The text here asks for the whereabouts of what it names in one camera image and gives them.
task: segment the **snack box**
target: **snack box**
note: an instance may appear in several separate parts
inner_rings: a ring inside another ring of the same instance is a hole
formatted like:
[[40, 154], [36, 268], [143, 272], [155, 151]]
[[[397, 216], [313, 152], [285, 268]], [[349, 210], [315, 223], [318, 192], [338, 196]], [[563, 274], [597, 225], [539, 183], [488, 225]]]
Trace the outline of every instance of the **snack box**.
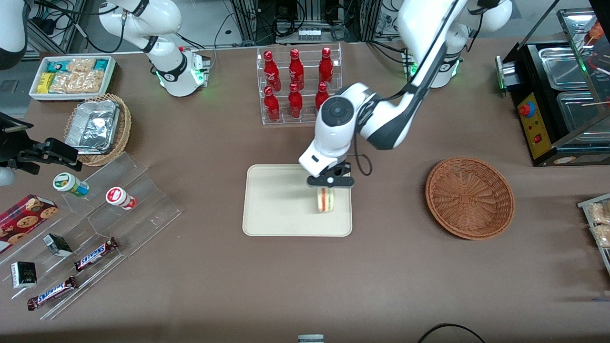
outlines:
[[[71, 60], [73, 58], [83, 58], [83, 59], [98, 59], [98, 60], [107, 60], [108, 64], [106, 66], [106, 70], [104, 71], [104, 79], [102, 79], [102, 86], [99, 88], [98, 93], [72, 93], [72, 94], [56, 94], [56, 93], [38, 93], [38, 83], [40, 82], [40, 78], [43, 73], [47, 72], [49, 64], [54, 62], [61, 62], [65, 60]], [[38, 101], [79, 101], [84, 99], [89, 99], [94, 96], [106, 94], [108, 90], [108, 86], [110, 85], [110, 80], [112, 79], [112, 73], [115, 67], [115, 59], [108, 55], [72, 55], [72, 56], [52, 56], [45, 57], [40, 61], [40, 65], [38, 66], [38, 71], [36, 72], [36, 77], [30, 87], [30, 97], [32, 99]]]
[[0, 254], [57, 211], [59, 208], [53, 201], [30, 194], [0, 214]]

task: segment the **brown tablecloth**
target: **brown tablecloth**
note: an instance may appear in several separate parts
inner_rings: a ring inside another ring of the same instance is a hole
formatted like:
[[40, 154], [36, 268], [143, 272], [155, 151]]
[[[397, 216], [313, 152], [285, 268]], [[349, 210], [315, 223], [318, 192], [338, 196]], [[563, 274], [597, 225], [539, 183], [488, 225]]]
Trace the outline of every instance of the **brown tablecloth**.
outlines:
[[[610, 278], [576, 203], [609, 192], [609, 169], [531, 166], [493, 65], [515, 41], [478, 40], [397, 149], [361, 140], [374, 172], [355, 175], [345, 238], [242, 232], [248, 167], [295, 164], [313, 137], [312, 127], [262, 126], [256, 49], [220, 51], [210, 86], [186, 98], [159, 86], [145, 55], [116, 55], [114, 93], [133, 116], [127, 151], [184, 213], [55, 320], [39, 321], [0, 284], [0, 341], [295, 342], [323, 333], [328, 343], [415, 342], [456, 322], [488, 342], [608, 342], [610, 305], [591, 300], [610, 296]], [[399, 65], [364, 44], [342, 46], [343, 84], [381, 95], [404, 84]], [[33, 101], [30, 136], [62, 137], [73, 108]], [[426, 207], [429, 171], [460, 155], [489, 162], [512, 186], [514, 221], [494, 239], [454, 237]], [[28, 193], [58, 199], [51, 180], [63, 170], [19, 173], [0, 190], [0, 208]], [[474, 342], [451, 328], [429, 341]]]

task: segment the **yogurt cup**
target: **yogurt cup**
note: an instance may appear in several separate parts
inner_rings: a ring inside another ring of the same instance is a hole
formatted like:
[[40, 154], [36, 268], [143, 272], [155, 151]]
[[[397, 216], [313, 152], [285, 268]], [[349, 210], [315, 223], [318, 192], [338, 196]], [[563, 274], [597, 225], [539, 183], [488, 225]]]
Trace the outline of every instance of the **yogurt cup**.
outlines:
[[106, 193], [106, 201], [111, 204], [118, 206], [122, 209], [132, 209], [138, 203], [138, 201], [127, 194], [121, 187], [112, 187]]
[[58, 174], [53, 179], [53, 188], [60, 192], [72, 193], [77, 197], [84, 197], [89, 193], [89, 184], [70, 173]]

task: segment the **red switch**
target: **red switch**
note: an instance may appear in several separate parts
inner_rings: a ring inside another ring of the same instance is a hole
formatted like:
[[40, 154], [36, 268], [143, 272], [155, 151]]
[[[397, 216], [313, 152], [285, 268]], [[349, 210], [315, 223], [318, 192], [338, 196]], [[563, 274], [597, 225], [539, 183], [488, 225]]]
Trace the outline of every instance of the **red switch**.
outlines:
[[529, 114], [530, 110], [531, 109], [528, 104], [523, 104], [523, 105], [519, 106], [519, 114], [523, 115], [524, 117]]

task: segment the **black box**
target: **black box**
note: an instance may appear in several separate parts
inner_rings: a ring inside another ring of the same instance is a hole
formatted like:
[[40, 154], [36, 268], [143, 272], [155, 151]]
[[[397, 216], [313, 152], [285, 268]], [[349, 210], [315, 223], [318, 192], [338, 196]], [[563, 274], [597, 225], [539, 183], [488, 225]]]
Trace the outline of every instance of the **black box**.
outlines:
[[36, 266], [33, 262], [15, 262], [10, 265], [13, 277], [13, 288], [30, 288], [36, 286]]
[[62, 236], [50, 233], [46, 235], [43, 240], [51, 253], [55, 256], [68, 257], [72, 254], [72, 249]]

